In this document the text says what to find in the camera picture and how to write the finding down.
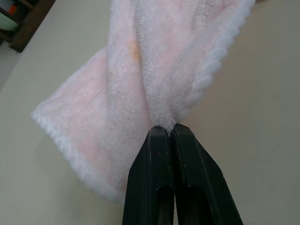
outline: fleece towel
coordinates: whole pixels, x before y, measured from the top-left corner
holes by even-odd
[[[200,100],[254,0],[112,0],[107,46],[31,114],[79,178],[124,202],[153,126]]]

